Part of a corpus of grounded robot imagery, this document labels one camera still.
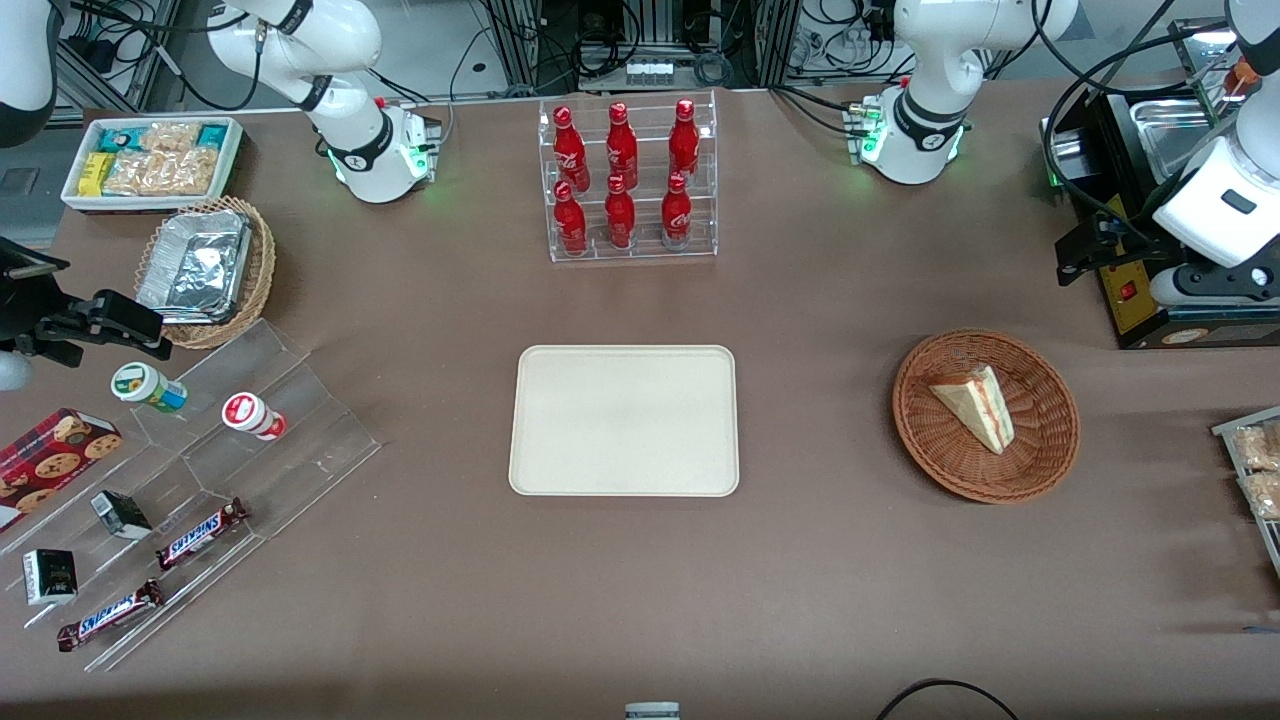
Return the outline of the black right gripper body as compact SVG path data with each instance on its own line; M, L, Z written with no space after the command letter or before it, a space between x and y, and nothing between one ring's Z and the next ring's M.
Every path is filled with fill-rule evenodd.
M78 366L82 343L101 337L78 309L81 300L61 291L55 274L70 264L1 238L1 350Z

